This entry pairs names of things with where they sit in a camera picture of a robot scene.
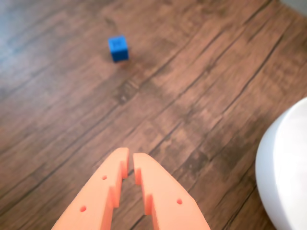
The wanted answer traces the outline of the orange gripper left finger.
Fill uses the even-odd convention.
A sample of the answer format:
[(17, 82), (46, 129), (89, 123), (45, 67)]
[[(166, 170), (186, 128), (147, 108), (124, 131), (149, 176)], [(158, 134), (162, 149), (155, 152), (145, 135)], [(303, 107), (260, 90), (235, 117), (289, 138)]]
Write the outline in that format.
[(129, 149), (118, 148), (98, 167), (62, 213), (54, 230), (109, 230), (128, 177)]

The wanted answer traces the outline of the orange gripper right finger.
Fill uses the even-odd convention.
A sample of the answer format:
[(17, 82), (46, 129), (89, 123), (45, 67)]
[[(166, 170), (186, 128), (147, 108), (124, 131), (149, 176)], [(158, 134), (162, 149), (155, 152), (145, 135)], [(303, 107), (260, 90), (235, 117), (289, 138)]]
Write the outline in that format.
[(208, 230), (196, 201), (154, 158), (133, 154), (136, 184), (142, 187), (144, 212), (155, 230)]

